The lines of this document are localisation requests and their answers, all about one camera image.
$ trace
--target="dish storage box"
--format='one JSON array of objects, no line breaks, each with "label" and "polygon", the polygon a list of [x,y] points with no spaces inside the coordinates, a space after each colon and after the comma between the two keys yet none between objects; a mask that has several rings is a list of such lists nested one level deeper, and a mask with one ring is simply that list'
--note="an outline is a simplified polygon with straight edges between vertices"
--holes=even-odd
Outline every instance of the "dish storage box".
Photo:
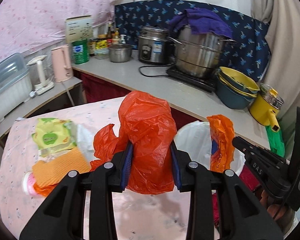
[{"label": "dish storage box", "polygon": [[20,53],[0,62],[0,122],[11,110],[26,102],[31,91],[29,69]]}]

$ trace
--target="cardboard box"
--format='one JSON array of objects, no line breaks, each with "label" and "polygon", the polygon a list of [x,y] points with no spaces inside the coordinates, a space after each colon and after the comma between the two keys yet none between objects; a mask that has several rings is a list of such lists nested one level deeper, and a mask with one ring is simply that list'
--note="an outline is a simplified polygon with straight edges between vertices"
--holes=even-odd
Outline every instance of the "cardboard box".
[{"label": "cardboard box", "polygon": [[92,17],[84,15],[66,19],[66,42],[92,38]]}]

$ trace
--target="table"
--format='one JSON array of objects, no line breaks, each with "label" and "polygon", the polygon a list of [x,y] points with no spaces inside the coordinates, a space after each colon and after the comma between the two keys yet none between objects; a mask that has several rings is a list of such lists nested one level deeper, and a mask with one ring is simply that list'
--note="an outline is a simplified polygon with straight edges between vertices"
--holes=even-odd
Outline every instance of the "table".
[{"label": "table", "polygon": [[[71,107],[15,122],[10,130],[0,167],[0,211],[3,223],[18,239],[30,217],[44,198],[31,197],[22,191],[23,175],[37,160],[37,146],[31,139],[37,118],[71,119],[95,134],[109,123],[115,124],[118,136],[118,109],[123,98]],[[90,199],[86,199],[85,211]],[[140,195],[125,190],[113,193],[114,216],[118,239],[184,240],[190,206],[190,193],[174,190],[161,195]],[[88,239],[88,216],[85,212],[84,239]]]},{"label": "table", "polygon": [[[138,68],[146,64],[138,61],[137,51],[133,51],[132,56],[133,59],[125,63],[91,58],[85,64],[73,65],[73,69],[128,90],[140,90],[165,99],[172,108],[202,121],[207,121],[207,116],[223,114],[233,122],[237,135],[253,144],[270,149],[265,127],[255,121],[247,109],[230,109],[216,95],[171,78],[142,76]],[[142,71],[148,75],[159,75],[165,74],[165,70],[165,67],[153,67]]]},{"label": "table", "polygon": [[4,143],[2,143],[2,139],[10,131],[13,122],[18,117],[26,118],[30,116],[40,107],[49,103],[63,93],[66,93],[67,89],[71,90],[79,86],[81,83],[82,81],[76,77],[72,77],[71,79],[64,81],[63,83],[55,82],[54,87],[49,91],[43,93],[42,95],[31,98],[29,99],[29,101],[22,103],[15,109],[13,109],[7,116],[5,116],[4,120],[0,123],[0,144],[4,146]]}]

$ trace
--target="stacked bowl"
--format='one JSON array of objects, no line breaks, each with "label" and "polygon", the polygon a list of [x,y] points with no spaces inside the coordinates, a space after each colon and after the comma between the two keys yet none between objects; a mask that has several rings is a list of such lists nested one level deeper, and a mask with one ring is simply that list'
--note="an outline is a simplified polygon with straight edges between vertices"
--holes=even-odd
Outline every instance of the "stacked bowl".
[{"label": "stacked bowl", "polygon": [[245,74],[227,67],[217,71],[216,95],[231,109],[244,109],[256,97],[260,88]]}]

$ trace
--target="orange sponge cloth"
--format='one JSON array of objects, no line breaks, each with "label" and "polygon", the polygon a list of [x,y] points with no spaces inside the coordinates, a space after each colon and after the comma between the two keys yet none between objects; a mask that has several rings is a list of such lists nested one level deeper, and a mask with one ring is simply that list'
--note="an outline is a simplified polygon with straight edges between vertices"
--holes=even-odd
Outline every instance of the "orange sponge cloth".
[{"label": "orange sponge cloth", "polygon": [[89,163],[77,147],[50,162],[38,161],[32,166],[33,175],[39,187],[59,183],[69,171],[76,170],[79,173],[85,173],[90,169]]}]

